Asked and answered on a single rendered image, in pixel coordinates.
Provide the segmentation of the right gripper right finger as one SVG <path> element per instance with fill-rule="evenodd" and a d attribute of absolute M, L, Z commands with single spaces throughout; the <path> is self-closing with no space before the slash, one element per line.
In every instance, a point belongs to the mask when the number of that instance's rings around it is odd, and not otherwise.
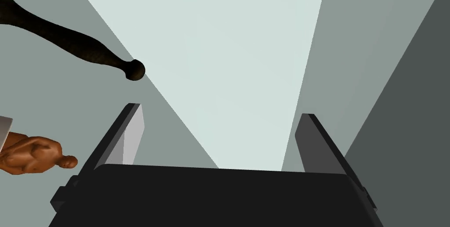
<path fill-rule="evenodd" d="M 295 140 L 305 172 L 352 174 L 350 165 L 314 114 L 300 116 Z"/>

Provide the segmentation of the dark brown pepper mill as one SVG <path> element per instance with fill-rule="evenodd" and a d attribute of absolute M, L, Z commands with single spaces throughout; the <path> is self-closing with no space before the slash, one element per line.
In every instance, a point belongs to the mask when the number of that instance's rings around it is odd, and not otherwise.
<path fill-rule="evenodd" d="M 34 33 L 81 60 L 118 68 L 124 71 L 128 80 L 137 81 L 145 76 L 142 62 L 122 60 L 95 38 L 46 21 L 22 8 L 15 0 L 0 0 L 0 24 Z"/>

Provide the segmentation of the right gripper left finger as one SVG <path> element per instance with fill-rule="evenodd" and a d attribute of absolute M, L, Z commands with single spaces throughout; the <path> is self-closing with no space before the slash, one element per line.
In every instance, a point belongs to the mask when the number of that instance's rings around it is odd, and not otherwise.
<path fill-rule="evenodd" d="M 92 171 L 104 164 L 132 165 L 144 129 L 142 105 L 127 104 L 89 156 L 83 170 Z"/>

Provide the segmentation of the brown torso statuette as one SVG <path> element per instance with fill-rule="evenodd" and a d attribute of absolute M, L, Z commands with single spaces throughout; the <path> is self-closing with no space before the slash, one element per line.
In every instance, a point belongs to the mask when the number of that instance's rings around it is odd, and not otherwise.
<path fill-rule="evenodd" d="M 78 160 L 63 155 L 61 144 L 46 137 L 11 132 L 13 119 L 0 116 L 0 170 L 12 175 L 43 173 L 59 166 L 76 167 Z"/>

